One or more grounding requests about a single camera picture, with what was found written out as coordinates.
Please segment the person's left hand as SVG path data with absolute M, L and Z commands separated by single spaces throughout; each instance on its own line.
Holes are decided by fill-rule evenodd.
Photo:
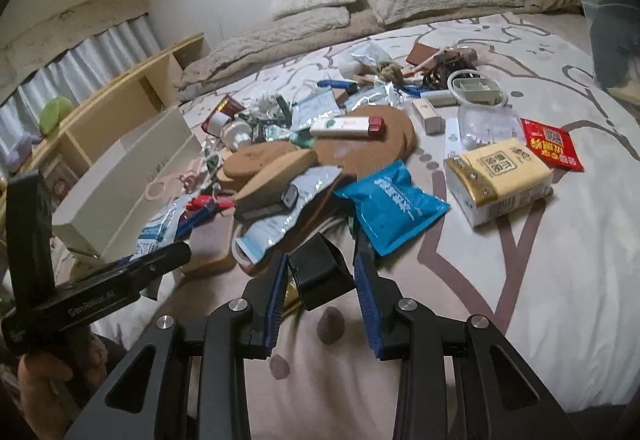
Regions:
M 108 350 L 99 336 L 93 335 L 87 348 L 88 368 L 81 376 L 90 394 L 103 384 L 107 376 Z M 63 439 L 72 423 L 54 382 L 68 382 L 73 370 L 50 352 L 25 354 L 18 364 L 17 380 L 26 422 L 39 439 Z

